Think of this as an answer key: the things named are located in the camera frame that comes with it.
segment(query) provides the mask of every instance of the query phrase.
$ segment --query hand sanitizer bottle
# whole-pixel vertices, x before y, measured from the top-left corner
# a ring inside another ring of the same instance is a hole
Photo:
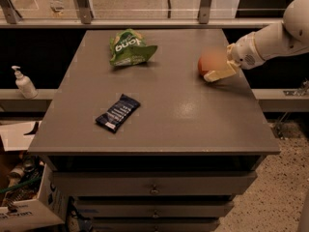
[[[30,78],[26,75],[23,75],[18,70],[20,69],[19,66],[12,66],[12,69],[15,70],[16,85],[20,90],[21,94],[26,99],[34,98],[38,94],[38,90],[35,88]]]

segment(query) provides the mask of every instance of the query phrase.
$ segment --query green object in box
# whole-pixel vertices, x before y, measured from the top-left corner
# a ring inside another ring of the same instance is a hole
[[[109,61],[112,66],[132,66],[147,62],[157,50],[157,45],[146,45],[144,37],[133,29],[118,33],[115,39],[110,39],[109,46],[113,55]]]

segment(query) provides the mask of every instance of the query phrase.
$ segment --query cardboard box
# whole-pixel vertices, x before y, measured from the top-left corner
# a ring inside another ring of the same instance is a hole
[[[13,169],[16,156],[4,153],[3,149],[0,154],[0,187],[3,189],[8,186],[7,174]],[[10,214],[7,207],[0,207],[0,232],[26,231],[66,222],[68,198],[52,185],[50,175],[51,170],[46,166],[37,197],[15,202],[16,213]]]

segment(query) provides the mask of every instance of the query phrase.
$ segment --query metal post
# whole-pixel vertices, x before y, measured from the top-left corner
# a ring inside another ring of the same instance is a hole
[[[80,20],[84,24],[90,24],[93,18],[93,13],[91,11],[91,6],[89,0],[75,0],[78,9]]]
[[[14,8],[11,0],[0,0],[0,6],[8,23],[17,24],[21,20],[21,15]]]
[[[207,24],[210,21],[211,1],[212,0],[201,0],[199,11],[199,22],[201,24]]]

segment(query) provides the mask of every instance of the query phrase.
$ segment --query drawer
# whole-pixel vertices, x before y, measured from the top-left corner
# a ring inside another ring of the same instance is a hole
[[[54,172],[53,183],[70,196],[243,194],[257,175],[235,172]]]
[[[224,201],[114,200],[75,201],[85,218],[220,218],[233,208]]]
[[[219,225],[217,219],[94,219],[97,232],[208,232]]]

